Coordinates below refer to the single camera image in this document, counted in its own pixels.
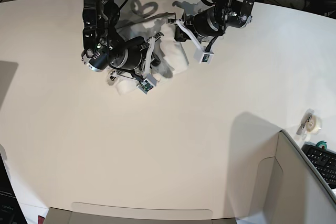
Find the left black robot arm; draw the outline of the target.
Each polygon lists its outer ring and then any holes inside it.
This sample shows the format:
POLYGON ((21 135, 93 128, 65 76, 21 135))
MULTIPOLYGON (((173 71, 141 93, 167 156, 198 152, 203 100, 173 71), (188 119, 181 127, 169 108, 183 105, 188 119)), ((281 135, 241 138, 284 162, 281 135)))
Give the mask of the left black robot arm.
POLYGON ((208 7, 197 14, 182 16, 183 25, 199 42, 211 42, 228 27, 242 28, 251 22, 255 0, 201 0, 208 7))

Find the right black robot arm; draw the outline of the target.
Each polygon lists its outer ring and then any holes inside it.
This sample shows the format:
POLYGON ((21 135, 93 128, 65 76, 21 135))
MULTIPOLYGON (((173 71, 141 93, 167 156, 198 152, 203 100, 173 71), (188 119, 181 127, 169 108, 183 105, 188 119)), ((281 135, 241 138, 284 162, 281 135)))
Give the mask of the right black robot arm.
POLYGON ((120 10, 114 0, 83 0, 81 60, 93 71, 109 67, 117 74, 128 73, 142 81, 146 70, 161 63, 153 49, 163 34, 157 33, 153 42, 141 36, 124 39, 115 27, 120 10))

